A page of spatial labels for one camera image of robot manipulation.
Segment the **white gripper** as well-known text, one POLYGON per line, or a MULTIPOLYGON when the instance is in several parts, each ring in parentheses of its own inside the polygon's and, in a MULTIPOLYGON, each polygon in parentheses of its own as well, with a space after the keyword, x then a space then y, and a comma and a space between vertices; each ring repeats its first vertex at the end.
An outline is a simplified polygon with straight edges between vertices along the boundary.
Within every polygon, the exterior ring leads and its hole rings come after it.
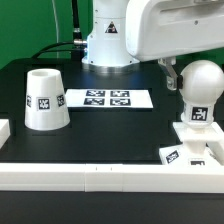
POLYGON ((174 56, 224 47, 224 0, 130 0, 125 28, 128 53, 159 59, 167 88, 182 89, 174 56))

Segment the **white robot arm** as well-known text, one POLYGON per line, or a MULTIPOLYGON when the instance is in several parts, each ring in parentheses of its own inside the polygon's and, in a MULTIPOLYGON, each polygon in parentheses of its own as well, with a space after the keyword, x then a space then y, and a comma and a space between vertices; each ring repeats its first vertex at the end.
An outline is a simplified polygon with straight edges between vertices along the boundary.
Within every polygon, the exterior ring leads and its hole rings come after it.
POLYGON ((180 87, 175 58, 224 47, 224 0, 93 0, 83 65, 120 72, 156 60, 167 87, 180 87))

